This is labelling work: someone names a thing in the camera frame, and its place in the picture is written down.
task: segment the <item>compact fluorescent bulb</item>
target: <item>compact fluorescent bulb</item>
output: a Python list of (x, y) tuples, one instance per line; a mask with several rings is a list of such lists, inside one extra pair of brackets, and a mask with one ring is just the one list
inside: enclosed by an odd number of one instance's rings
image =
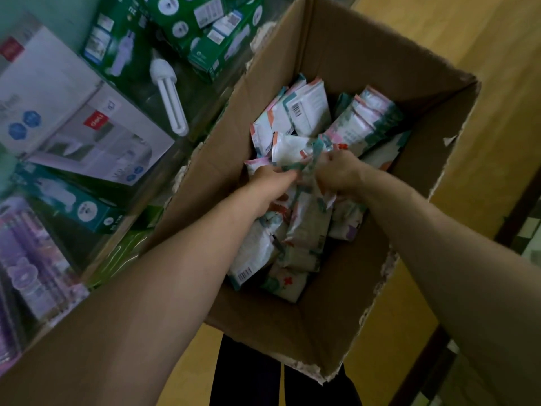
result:
[(175, 134), (181, 137), (186, 136), (188, 134), (188, 122), (180, 103), (179, 93), (175, 88), (175, 71), (155, 50), (152, 51), (152, 56), (150, 77), (152, 82), (159, 88), (171, 128)]

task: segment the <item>hand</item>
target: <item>hand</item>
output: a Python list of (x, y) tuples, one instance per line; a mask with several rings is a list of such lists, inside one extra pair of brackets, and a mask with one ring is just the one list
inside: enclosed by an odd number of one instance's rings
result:
[(270, 203), (284, 195), (289, 186), (298, 178), (299, 171), (297, 170), (282, 172), (280, 167), (272, 165), (259, 167), (246, 185), (248, 190), (252, 190), (259, 203), (258, 216), (267, 212)]
[(322, 153), (315, 168), (319, 187), (347, 197), (358, 198), (364, 171), (371, 166), (348, 150)]

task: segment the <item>person's left hand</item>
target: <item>person's left hand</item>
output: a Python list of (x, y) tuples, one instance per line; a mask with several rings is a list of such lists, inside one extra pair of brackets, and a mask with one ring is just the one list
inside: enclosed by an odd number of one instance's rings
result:
[(297, 170), (282, 172), (280, 167), (272, 165), (259, 167), (247, 184), (260, 203), (258, 216), (267, 212), (269, 204), (284, 195), (289, 186), (298, 178)]

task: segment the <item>floor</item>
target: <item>floor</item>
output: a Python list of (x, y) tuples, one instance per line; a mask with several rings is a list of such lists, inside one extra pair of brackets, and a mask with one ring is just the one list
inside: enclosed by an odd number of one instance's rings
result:
[[(482, 80), (432, 201), (492, 238), (541, 163), (541, 0), (358, 0), (354, 8)], [(345, 362), (364, 404), (389, 403), (436, 322), (399, 265)], [(159, 406), (208, 404), (220, 339), (201, 327)]]

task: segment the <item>teal wall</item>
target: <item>teal wall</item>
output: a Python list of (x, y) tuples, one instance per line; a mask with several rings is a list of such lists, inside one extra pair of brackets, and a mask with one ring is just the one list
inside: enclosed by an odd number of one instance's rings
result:
[(2, 0), (0, 38), (25, 11), (34, 14), (70, 48), (79, 52), (99, 0)]

